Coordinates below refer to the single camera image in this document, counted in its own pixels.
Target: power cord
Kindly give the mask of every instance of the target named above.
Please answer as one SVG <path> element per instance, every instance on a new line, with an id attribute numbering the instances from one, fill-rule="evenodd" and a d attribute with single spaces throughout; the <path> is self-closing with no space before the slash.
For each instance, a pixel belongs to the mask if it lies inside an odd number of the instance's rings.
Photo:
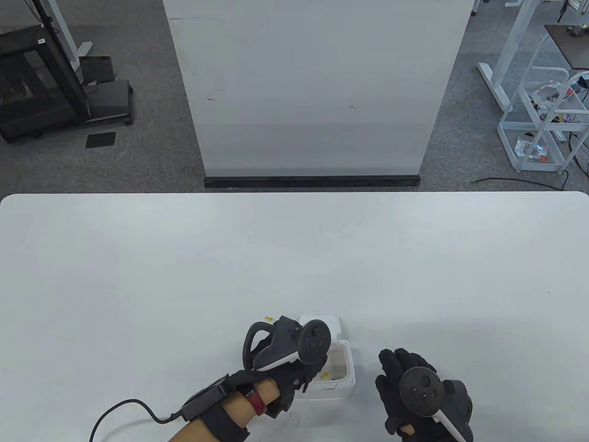
<path id="1" fill-rule="evenodd" d="M 573 139 L 573 137 L 579 138 L 579 136 L 577 134 L 575 134 L 573 132 L 569 132 L 568 133 L 568 149 L 571 152 L 573 151 L 573 147 L 571 146 L 571 140 Z M 583 146 L 585 146 L 587 148 L 587 150 L 589 150 L 589 146 L 587 145 L 587 143 L 583 142 Z M 575 160 L 575 164 L 578 166 L 578 168 L 581 169 L 581 172 L 583 172 L 583 174 L 589 179 L 589 164 L 587 164 L 587 169 L 585 170 L 585 168 L 583 168 L 581 163 L 579 163 L 579 160 L 577 159 L 576 155 L 573 157 L 573 159 Z"/>
<path id="2" fill-rule="evenodd" d="M 22 0 L 22 1 L 25 2 L 25 5 L 27 5 L 27 8 L 29 8 L 29 11 L 31 11 L 31 14 L 33 15 L 33 17 L 35 17 L 35 19 L 39 23 L 41 23 L 42 25 L 45 25 L 45 23 L 43 23 L 43 20 L 41 20 L 41 17 L 39 17 L 39 15 L 35 12 L 35 10 L 31 6 L 31 4 L 28 2 L 28 0 Z M 59 29 L 56 29 L 56 27 L 54 27 L 52 24 L 49 24 L 49 25 L 51 26 L 51 28 L 53 28 L 53 30 L 55 31 L 56 34 L 59 34 Z"/>
<path id="3" fill-rule="evenodd" d="M 562 20 L 562 17 L 564 16 L 564 13 L 567 11 L 568 3 L 569 3 L 569 0 L 565 1 L 564 5 L 562 5 L 562 8 L 560 8 L 560 17 L 558 17 L 557 23 L 560 23 L 560 21 Z"/>
<path id="4" fill-rule="evenodd" d="M 535 181 L 522 180 L 520 178 L 503 178 L 503 177 L 481 178 L 480 180 L 471 181 L 471 184 L 482 183 L 483 181 L 490 181 L 490 180 L 519 181 L 520 183 L 536 184 L 538 186 L 548 187 L 549 189 L 563 191 L 564 190 L 564 186 L 567 185 L 567 181 L 568 181 L 568 170 L 563 170 L 563 172 L 567 174 L 567 177 L 564 179 L 564 183 L 562 183 L 562 186 L 561 187 L 551 186 L 550 184 L 537 183 Z"/>
<path id="5" fill-rule="evenodd" d="M 151 410 L 150 407 L 148 407 L 146 405 L 145 402 L 140 401 L 139 399 L 127 399 L 125 401 L 119 402 L 117 405 L 112 406 L 111 408 L 109 408 L 107 411 L 104 412 L 104 414 L 98 419 L 98 421 L 96 421 L 96 424 L 94 425 L 94 428 L 92 429 L 92 433 L 90 433 L 90 442 L 94 442 L 94 435 L 96 434 L 96 430 L 98 429 L 98 426 L 100 425 L 100 422 L 102 422 L 102 420 L 108 416 L 111 412 L 113 412 L 114 410 L 116 410 L 118 407 L 125 405 L 125 404 L 139 404 L 140 406 L 142 406 L 143 408 L 145 408 L 145 410 L 149 413 L 149 415 L 151 416 L 151 418 L 157 422 L 158 424 L 168 424 L 176 419 L 178 419 L 181 416 L 181 412 L 177 411 L 176 413 L 173 413 L 170 415 L 169 418 L 167 419 L 160 419 L 158 418 L 154 412 Z"/>

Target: white plastic container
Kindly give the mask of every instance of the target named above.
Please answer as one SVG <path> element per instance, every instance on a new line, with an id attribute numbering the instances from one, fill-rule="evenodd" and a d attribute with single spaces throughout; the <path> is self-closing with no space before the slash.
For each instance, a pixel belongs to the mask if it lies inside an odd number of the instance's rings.
<path id="1" fill-rule="evenodd" d="M 312 319 L 321 319 L 327 324 L 332 336 L 332 343 L 327 352 L 327 363 L 321 372 L 309 384 L 306 393 L 298 391 L 302 399 L 334 399 L 350 396 L 356 385 L 356 373 L 350 343 L 338 339 L 342 332 L 339 318 L 331 313 L 313 313 L 299 319 L 301 325 Z"/>

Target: gloved hand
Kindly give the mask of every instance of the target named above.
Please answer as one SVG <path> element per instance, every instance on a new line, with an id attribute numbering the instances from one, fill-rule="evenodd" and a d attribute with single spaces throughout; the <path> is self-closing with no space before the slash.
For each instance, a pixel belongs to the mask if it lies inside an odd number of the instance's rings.
<path id="1" fill-rule="evenodd" d="M 408 369 L 427 367 L 433 372 L 436 372 L 436 369 L 420 355 L 409 353 L 403 348 L 398 348 L 394 353 L 391 350 L 384 349 L 378 357 L 385 375 L 376 378 L 376 388 L 380 393 L 380 400 L 385 405 L 388 415 L 385 428 L 389 434 L 395 434 L 396 432 L 404 441 L 411 439 L 411 442 L 452 441 L 452 436 L 441 423 L 434 422 L 430 417 L 414 415 L 401 399 L 399 382 Z M 415 430 L 415 434 L 411 435 L 403 432 L 401 427 L 406 425 L 411 425 Z"/>
<path id="2" fill-rule="evenodd" d="M 252 350 L 250 361 L 245 361 L 247 367 L 252 366 L 253 359 L 260 351 L 268 347 L 271 341 L 271 336 L 260 341 L 256 348 Z M 296 390 L 300 390 L 301 388 L 303 389 L 303 392 L 307 390 L 307 386 L 311 380 L 317 376 L 326 362 L 327 356 L 324 356 L 319 362 L 311 365 L 305 365 L 301 361 L 295 361 L 272 368 L 268 371 L 240 370 L 230 377 L 230 382 L 241 382 L 241 384 L 251 382 L 255 384 L 268 378 L 274 379 L 278 386 L 278 390 L 280 391 L 280 397 L 267 406 L 266 414 L 272 418 L 276 418 L 281 411 L 288 411 L 295 398 Z M 255 379 L 256 381 L 252 382 L 246 380 L 245 382 L 242 382 L 243 379 L 249 378 Z"/>

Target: box lid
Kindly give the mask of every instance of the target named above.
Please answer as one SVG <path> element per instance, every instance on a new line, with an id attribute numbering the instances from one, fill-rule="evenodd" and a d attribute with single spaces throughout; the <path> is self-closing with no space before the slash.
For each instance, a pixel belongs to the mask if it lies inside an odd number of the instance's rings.
<path id="1" fill-rule="evenodd" d="M 333 313 L 309 313 L 300 317 L 299 324 L 305 325 L 312 319 L 320 319 L 327 324 L 332 335 L 332 342 L 337 341 L 337 336 L 342 332 L 342 325 L 336 315 Z"/>

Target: white desk frame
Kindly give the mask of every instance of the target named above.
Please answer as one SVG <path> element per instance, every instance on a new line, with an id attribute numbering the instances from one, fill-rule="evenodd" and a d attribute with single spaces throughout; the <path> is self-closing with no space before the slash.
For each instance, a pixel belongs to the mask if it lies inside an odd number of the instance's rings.
<path id="1" fill-rule="evenodd" d="M 68 25 L 65 23 L 64 16 L 61 14 L 57 2 L 55 0 L 41 0 L 41 3 L 43 4 L 47 15 L 53 17 L 53 27 L 59 30 L 57 37 L 62 42 L 62 46 L 70 59 L 72 68 L 76 71 L 80 67 L 80 57 L 88 55 L 92 48 L 92 42 L 85 41 L 78 47 L 70 34 Z"/>
<path id="2" fill-rule="evenodd" d="M 472 7 L 472 15 L 473 15 L 473 16 L 477 14 L 477 12 L 478 12 L 478 7 L 480 6 L 480 4 L 481 4 L 481 0 L 475 0 L 475 4 L 474 4 L 474 6 Z"/>
<path id="3" fill-rule="evenodd" d="M 487 63 L 479 63 L 477 65 L 485 83 L 493 93 L 493 96 L 497 100 L 502 111 L 507 110 L 509 106 L 509 97 L 505 93 L 501 83 L 503 83 L 507 69 L 509 69 L 509 65 L 511 65 L 511 61 L 514 59 L 515 53 L 524 37 L 526 29 L 528 29 L 536 8 L 538 8 L 543 1 L 544 0 L 523 0 L 519 14 L 515 19 L 515 23 L 511 28 L 509 36 L 507 37 L 505 46 L 503 46 L 503 50 L 495 65 L 495 69 L 492 69 Z M 517 6 L 517 4 L 505 4 L 505 6 L 508 5 Z"/>

